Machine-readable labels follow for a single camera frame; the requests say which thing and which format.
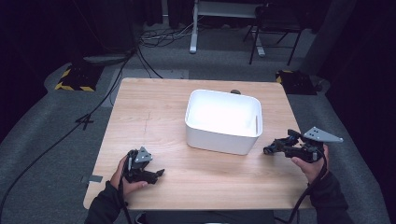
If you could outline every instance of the gray carpet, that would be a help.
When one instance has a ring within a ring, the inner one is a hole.
[[[272,82],[277,70],[300,67],[315,38],[309,31],[304,32],[290,66],[286,66],[288,50],[268,50],[264,58],[256,55],[253,64],[248,65],[252,39],[242,42],[245,31],[205,30],[199,34],[198,51],[193,55],[189,54],[188,36],[166,47],[141,49],[154,69],[188,71],[189,79]],[[56,91],[54,87],[67,65],[49,74],[44,83],[48,94],[23,116],[0,146],[1,196],[28,164],[74,128],[76,119],[101,102],[120,69],[120,64],[106,67],[95,92]],[[134,56],[124,69],[144,68]],[[318,77],[311,79],[314,83],[320,81]],[[288,95],[300,129],[307,131],[317,126],[344,138],[342,144],[330,144],[330,163],[349,203],[349,214],[359,224],[389,223],[378,183],[324,95],[329,83],[324,81],[323,85],[318,96]],[[82,205],[86,185],[80,180],[92,173],[111,110],[111,106],[99,106],[85,131],[82,126],[77,127],[29,169],[8,195],[3,223],[83,222],[87,216]],[[276,211],[276,216],[284,219],[289,214],[289,210]],[[301,223],[316,223],[315,216],[314,209],[304,209]],[[116,223],[126,223],[123,214]]]

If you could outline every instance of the hand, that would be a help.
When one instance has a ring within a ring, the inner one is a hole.
[[[324,148],[324,155],[326,156],[326,160],[327,160],[327,167],[326,167],[327,168],[326,174],[327,174],[329,172],[329,148],[326,145],[323,145],[323,148]],[[305,174],[309,184],[312,184],[315,178],[317,178],[324,163],[323,158],[320,158],[320,160],[312,163],[308,163],[297,157],[291,158],[291,161],[301,168],[301,171],[303,171],[303,173]]]
[[[116,188],[119,189],[119,183],[120,183],[120,177],[123,169],[123,164],[125,163],[127,156],[124,156],[119,163],[119,167],[117,168],[116,173],[114,173],[113,176],[111,176],[110,179],[110,184]],[[123,184],[123,195],[124,197],[131,193],[132,191],[135,191],[137,189],[142,189],[143,187],[148,185],[148,182],[146,181],[139,181],[139,182],[134,182],[134,183],[129,183],[124,177],[122,178],[122,184]]]

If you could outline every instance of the wooden table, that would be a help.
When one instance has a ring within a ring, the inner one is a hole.
[[[240,90],[262,103],[263,133],[246,156],[187,145],[184,118],[197,89]],[[120,159],[144,146],[153,156],[146,170],[165,173],[127,198],[130,209],[290,209],[306,188],[304,174],[283,153],[262,153],[287,129],[299,131],[278,83],[125,78],[92,172],[104,179],[90,183],[84,206],[105,188]],[[306,207],[309,199],[301,205]]]

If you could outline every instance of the chair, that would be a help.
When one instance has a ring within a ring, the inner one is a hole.
[[[307,28],[310,10],[312,8],[312,0],[283,0],[277,2],[264,1],[262,6],[256,7],[256,20],[250,26],[244,41],[248,35],[254,33],[254,42],[250,54],[249,64],[253,60],[253,54],[256,47],[266,48],[287,48],[292,49],[288,60],[290,65],[291,58],[297,47],[302,31]],[[285,38],[287,34],[297,34],[293,46],[279,46],[278,44]],[[259,34],[282,35],[274,45],[257,45]]]

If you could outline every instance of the white container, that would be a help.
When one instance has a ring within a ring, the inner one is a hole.
[[[247,155],[262,134],[262,105],[251,96],[196,90],[185,121],[189,146]]]

